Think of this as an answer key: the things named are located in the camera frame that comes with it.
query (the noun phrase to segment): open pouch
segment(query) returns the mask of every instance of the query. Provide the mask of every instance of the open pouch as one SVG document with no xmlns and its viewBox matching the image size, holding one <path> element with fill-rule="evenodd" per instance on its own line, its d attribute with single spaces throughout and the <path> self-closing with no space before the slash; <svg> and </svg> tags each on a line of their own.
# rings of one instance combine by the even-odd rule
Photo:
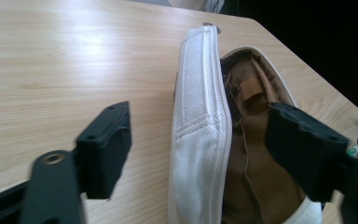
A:
<svg viewBox="0 0 358 224">
<path fill-rule="evenodd" d="M 294 105 L 257 49 L 221 61 L 215 26 L 187 32 L 176 79 L 169 223 L 321 223 L 311 202 L 269 155 L 269 103 Z"/>
</svg>

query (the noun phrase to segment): brown tag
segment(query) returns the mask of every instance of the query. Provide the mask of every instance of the brown tag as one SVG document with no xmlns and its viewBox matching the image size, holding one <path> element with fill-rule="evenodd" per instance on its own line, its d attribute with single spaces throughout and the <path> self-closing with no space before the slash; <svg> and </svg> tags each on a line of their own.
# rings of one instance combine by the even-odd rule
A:
<svg viewBox="0 0 358 224">
<path fill-rule="evenodd" d="M 265 92 L 259 77 L 249 77 L 240 84 L 242 100 L 247 101 L 252 96 Z"/>
</svg>

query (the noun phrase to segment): wooden surface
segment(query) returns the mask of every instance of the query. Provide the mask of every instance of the wooden surface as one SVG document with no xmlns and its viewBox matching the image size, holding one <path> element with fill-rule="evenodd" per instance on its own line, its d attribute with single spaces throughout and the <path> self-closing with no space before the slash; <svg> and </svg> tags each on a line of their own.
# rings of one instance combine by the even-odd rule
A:
<svg viewBox="0 0 358 224">
<path fill-rule="evenodd" d="M 0 1 L 0 191 L 74 139 L 108 105 L 131 102 L 133 145 L 111 201 L 89 223 L 166 223 L 175 73 L 186 30 L 216 24 L 221 56 L 264 51 L 299 107 L 352 140 L 358 108 L 256 21 L 121 1 Z M 325 223 L 339 223 L 334 204 Z"/>
</svg>

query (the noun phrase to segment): wood grain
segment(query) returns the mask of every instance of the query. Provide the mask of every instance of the wood grain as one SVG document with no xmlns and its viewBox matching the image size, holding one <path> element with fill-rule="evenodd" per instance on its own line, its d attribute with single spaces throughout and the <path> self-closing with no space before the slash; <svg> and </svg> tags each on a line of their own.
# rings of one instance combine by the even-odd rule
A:
<svg viewBox="0 0 358 224">
<path fill-rule="evenodd" d="M 103 108 L 130 101 L 130 156 L 112 200 L 85 202 L 89 223 L 166 223 L 179 49 L 205 21 L 222 30 L 222 56 L 260 48 L 303 110 L 358 137 L 358 108 L 256 21 L 114 0 L 0 0 L 0 191 L 39 155 L 72 149 Z M 334 205 L 324 214 L 339 222 Z"/>
</svg>

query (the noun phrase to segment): dark floor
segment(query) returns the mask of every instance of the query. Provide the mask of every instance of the dark floor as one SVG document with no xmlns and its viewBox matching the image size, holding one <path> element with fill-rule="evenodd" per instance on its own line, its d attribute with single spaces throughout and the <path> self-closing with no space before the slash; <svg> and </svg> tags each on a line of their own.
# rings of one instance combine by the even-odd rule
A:
<svg viewBox="0 0 358 224">
<path fill-rule="evenodd" d="M 358 106 L 358 1 L 226 0 L 221 13 L 259 21 Z"/>
</svg>

